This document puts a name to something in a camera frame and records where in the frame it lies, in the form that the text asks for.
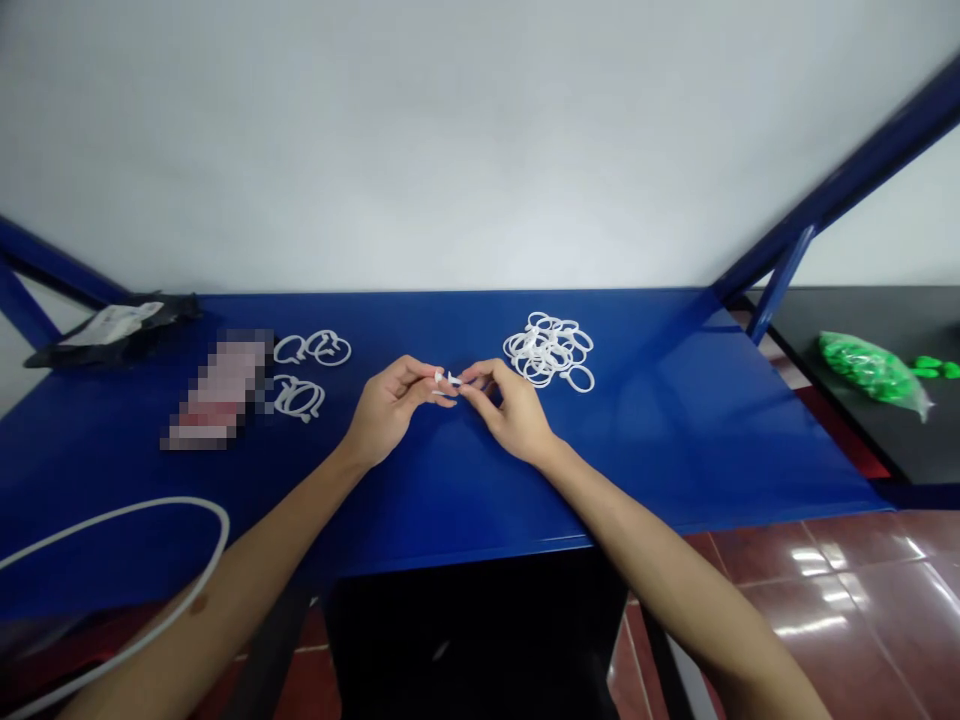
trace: white tube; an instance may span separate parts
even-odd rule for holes
[[[33,702],[24,705],[18,710],[15,710],[10,715],[7,715],[4,720],[25,720],[25,718],[35,715],[41,710],[45,710],[54,703],[60,702],[68,695],[75,693],[80,688],[85,687],[94,680],[106,675],[115,667],[123,662],[126,662],[138,652],[143,650],[143,648],[145,648],[147,645],[156,640],[160,633],[170,627],[176,621],[176,619],[180,617],[188,607],[190,607],[193,601],[197,599],[197,596],[203,591],[203,588],[210,580],[210,576],[213,575],[213,571],[216,570],[217,563],[220,562],[220,556],[223,555],[223,550],[227,546],[227,537],[230,535],[230,516],[227,515],[227,511],[221,506],[214,502],[210,502],[209,500],[204,500],[203,498],[178,496],[147,500],[146,502],[128,505],[127,507],[120,508],[119,510],[111,510],[103,515],[97,515],[95,518],[84,520],[82,523],[77,523],[73,527],[68,527],[66,530],[61,530],[60,532],[51,535],[48,538],[44,538],[43,540],[35,542],[33,545],[25,547],[23,550],[15,552],[13,555],[0,560],[0,571],[2,571],[5,568],[13,565],[18,560],[22,560],[28,555],[32,555],[37,550],[41,550],[48,545],[53,545],[53,543],[63,540],[64,538],[78,533],[81,530],[86,530],[87,528],[93,527],[94,525],[99,525],[107,520],[120,517],[121,515],[129,515],[130,513],[137,512],[138,510],[146,510],[147,508],[159,507],[160,505],[196,505],[197,507],[202,507],[209,510],[220,520],[220,537],[217,539],[217,545],[213,550],[213,555],[210,557],[210,562],[207,563],[207,567],[204,568],[203,572],[200,574],[200,577],[194,584],[193,589],[187,593],[187,596],[183,599],[183,602],[180,603],[180,605],[177,606],[177,609],[170,613],[170,615],[168,615],[163,622],[157,625],[153,630],[144,635],[126,650],[113,656],[105,663],[99,665],[90,672],[84,673],[80,677],[71,680],[65,685],[61,685],[53,692],[37,698]]]

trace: white wall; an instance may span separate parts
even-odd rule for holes
[[[956,0],[7,0],[0,213],[138,290],[703,285]]]
[[[815,238],[791,284],[960,285],[960,128]]]

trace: red tile floor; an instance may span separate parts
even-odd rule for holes
[[[838,720],[960,717],[960,513],[875,513],[687,541],[769,620]],[[243,662],[241,655],[196,720],[219,715]],[[622,720],[668,717],[636,600],[624,613],[609,683]],[[340,717],[317,609],[274,717]]]

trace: pile of white plastic rings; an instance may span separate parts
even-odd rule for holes
[[[299,346],[293,355],[282,358],[280,350],[288,343],[299,343]],[[301,360],[311,355],[321,365],[336,367],[349,360],[351,352],[353,349],[350,343],[333,330],[318,330],[308,338],[300,335],[285,337],[273,348],[273,361],[280,365],[286,363],[299,365]],[[322,387],[292,375],[275,375],[273,379],[280,381],[283,386],[277,399],[273,401],[273,407],[277,412],[298,417],[305,423],[310,422],[311,417],[317,417],[317,411],[327,396]]]
[[[593,373],[584,365],[591,350],[593,340],[580,329],[580,323],[542,312],[530,313],[524,331],[503,341],[503,352],[514,370],[537,388],[549,385],[554,374],[559,373],[577,392],[593,390]],[[589,385],[577,385],[574,370],[586,375]]]

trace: green object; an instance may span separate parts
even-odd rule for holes
[[[926,355],[917,358],[917,368],[911,370],[882,347],[853,335],[834,332],[820,333],[820,353],[831,370],[868,397],[915,410],[926,422],[932,403],[917,375],[938,377],[940,372],[935,367],[942,363],[936,358]],[[935,367],[923,367],[931,362]],[[960,377],[960,365],[956,370]]]
[[[916,360],[913,361],[913,366],[915,368],[935,368],[935,367],[940,367],[941,365],[943,365],[942,360],[937,360],[936,358],[932,358],[929,355],[921,355],[920,357],[918,357]],[[936,376],[921,375],[920,377],[936,377]]]

